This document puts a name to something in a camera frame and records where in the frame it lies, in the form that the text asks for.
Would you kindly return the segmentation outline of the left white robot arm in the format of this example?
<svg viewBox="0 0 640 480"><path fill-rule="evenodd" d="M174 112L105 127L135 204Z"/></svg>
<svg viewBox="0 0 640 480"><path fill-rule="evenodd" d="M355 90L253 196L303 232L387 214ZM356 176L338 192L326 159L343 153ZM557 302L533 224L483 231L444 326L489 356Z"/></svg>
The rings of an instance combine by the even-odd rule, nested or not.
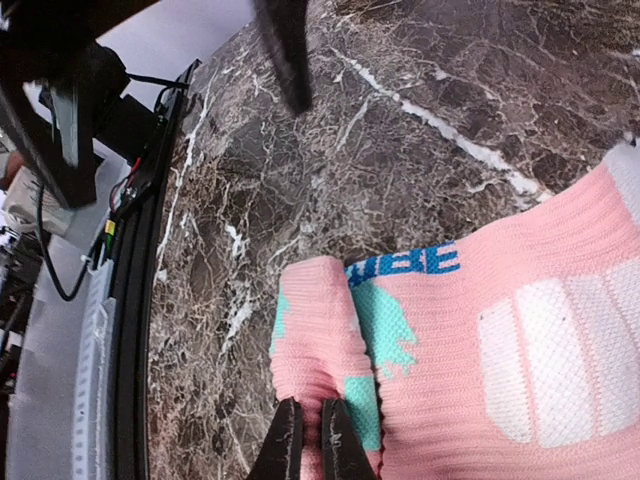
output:
<svg viewBox="0 0 640 480"><path fill-rule="evenodd" d="M1 128L63 206L96 200L93 142L131 75L98 37L148 1L4 1Z"/></svg>

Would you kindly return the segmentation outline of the pink patterned sock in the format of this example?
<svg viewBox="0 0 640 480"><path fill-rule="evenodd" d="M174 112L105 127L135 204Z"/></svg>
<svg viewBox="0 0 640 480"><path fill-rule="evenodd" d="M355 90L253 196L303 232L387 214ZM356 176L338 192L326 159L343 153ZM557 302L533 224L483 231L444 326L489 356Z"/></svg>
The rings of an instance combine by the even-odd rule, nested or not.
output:
<svg viewBox="0 0 640 480"><path fill-rule="evenodd" d="M456 242L288 266L270 357L305 479L333 397L381 479L637 478L638 148Z"/></svg>

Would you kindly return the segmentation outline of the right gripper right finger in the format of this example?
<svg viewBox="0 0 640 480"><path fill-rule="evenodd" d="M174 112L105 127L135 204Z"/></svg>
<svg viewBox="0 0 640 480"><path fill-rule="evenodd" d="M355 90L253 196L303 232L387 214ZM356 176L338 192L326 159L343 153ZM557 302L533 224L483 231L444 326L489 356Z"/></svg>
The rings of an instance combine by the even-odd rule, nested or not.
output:
<svg viewBox="0 0 640 480"><path fill-rule="evenodd" d="M376 480L342 399L325 400L321 423L325 480Z"/></svg>

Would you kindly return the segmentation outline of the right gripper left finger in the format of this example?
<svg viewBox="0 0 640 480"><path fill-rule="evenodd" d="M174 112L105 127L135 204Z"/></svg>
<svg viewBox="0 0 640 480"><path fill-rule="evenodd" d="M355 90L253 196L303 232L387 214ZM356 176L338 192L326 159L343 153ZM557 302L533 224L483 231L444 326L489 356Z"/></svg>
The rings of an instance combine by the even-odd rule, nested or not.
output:
<svg viewBox="0 0 640 480"><path fill-rule="evenodd" d="M300 404L294 398L282 400L248 480L299 480L303 427Z"/></svg>

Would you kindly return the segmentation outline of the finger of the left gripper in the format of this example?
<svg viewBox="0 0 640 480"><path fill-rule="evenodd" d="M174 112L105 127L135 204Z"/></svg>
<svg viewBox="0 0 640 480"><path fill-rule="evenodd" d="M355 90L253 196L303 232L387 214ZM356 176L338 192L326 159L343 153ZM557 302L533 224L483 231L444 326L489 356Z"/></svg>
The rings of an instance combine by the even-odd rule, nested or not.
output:
<svg viewBox="0 0 640 480"><path fill-rule="evenodd" d="M305 113L312 108L306 37L309 1L256 0L253 4L284 101L293 113Z"/></svg>

